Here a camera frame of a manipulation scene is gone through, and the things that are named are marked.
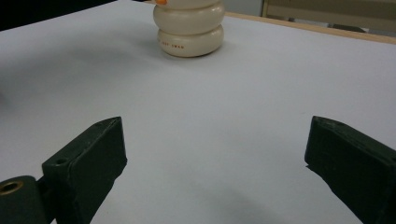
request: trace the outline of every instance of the wooden table edge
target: wooden table edge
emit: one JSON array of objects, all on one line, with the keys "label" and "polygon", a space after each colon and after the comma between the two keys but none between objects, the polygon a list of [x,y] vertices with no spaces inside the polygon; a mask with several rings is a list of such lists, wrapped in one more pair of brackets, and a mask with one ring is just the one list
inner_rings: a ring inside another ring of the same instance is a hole
[{"label": "wooden table edge", "polygon": [[311,24],[304,24],[304,23],[291,22],[291,21],[280,21],[280,20],[268,19],[268,18],[257,17],[257,16],[243,15],[243,14],[234,13],[234,12],[226,12],[226,16],[238,18],[238,19],[242,19],[242,20],[266,22],[266,23],[270,23],[270,24],[274,24],[274,25],[287,26],[287,27],[291,27],[291,28],[313,31],[313,32],[327,34],[327,35],[338,35],[338,36],[343,36],[343,37],[369,40],[369,41],[375,41],[375,42],[380,42],[380,43],[396,45],[396,37],[391,37],[391,36],[357,33],[357,32],[338,30],[338,29],[333,29],[333,28],[328,28],[328,27],[321,27],[321,26],[311,25]]}]

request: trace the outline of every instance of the screw hole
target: screw hole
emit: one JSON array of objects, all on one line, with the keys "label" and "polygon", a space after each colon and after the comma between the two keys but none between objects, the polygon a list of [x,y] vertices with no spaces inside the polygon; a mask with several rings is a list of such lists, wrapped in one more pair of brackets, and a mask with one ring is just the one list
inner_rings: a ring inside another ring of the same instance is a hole
[{"label": "screw hole", "polygon": [[22,186],[23,186],[23,182],[21,182],[21,181],[8,182],[8,183],[0,186],[0,195],[6,195],[6,194],[12,193],[14,191],[17,191]]},{"label": "screw hole", "polygon": [[56,164],[57,164],[57,165],[62,165],[62,164],[64,164],[65,162],[67,162],[67,159],[66,159],[66,158],[61,158],[61,159],[59,159],[59,160],[56,161]]}]

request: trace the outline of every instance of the white wall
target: white wall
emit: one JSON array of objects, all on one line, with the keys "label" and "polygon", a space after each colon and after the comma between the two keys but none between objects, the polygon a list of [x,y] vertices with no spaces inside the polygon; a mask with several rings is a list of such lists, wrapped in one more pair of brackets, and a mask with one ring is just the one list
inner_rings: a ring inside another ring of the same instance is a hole
[{"label": "white wall", "polygon": [[227,11],[260,16],[262,0],[222,0]]}]

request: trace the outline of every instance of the white table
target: white table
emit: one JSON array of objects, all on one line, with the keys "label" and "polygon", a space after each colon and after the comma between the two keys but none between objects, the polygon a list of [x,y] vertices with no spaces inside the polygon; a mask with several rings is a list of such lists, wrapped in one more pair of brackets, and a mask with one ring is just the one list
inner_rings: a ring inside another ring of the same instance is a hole
[{"label": "white table", "polygon": [[221,49],[179,59],[152,9],[0,33],[0,180],[122,116],[129,163],[92,223],[360,223],[305,167],[310,120],[396,148],[396,46],[227,17]]}]

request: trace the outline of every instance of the table surface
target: table surface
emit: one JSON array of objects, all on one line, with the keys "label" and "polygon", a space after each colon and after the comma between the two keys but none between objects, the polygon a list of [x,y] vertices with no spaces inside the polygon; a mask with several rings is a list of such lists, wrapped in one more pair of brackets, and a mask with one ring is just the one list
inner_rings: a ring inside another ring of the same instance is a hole
[{"label": "table surface", "polygon": [[122,116],[129,163],[92,223],[360,223],[304,162],[312,116],[396,148],[396,45],[226,17],[222,47],[157,45],[118,1],[0,33],[0,179]]}]

